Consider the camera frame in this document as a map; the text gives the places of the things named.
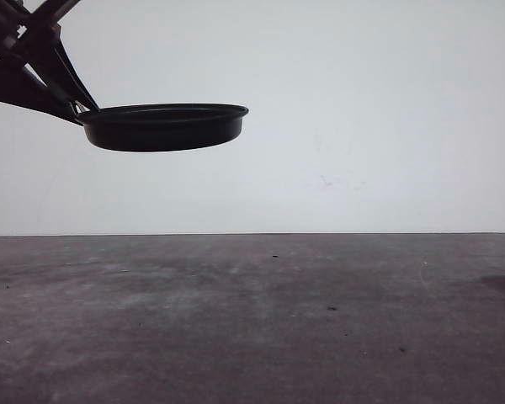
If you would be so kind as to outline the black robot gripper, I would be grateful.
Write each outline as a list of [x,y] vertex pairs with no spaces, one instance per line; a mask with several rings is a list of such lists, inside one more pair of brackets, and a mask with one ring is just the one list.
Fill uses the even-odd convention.
[[76,1],[44,1],[29,11],[0,1],[0,103],[81,125],[70,104],[99,111],[61,42],[59,21]]

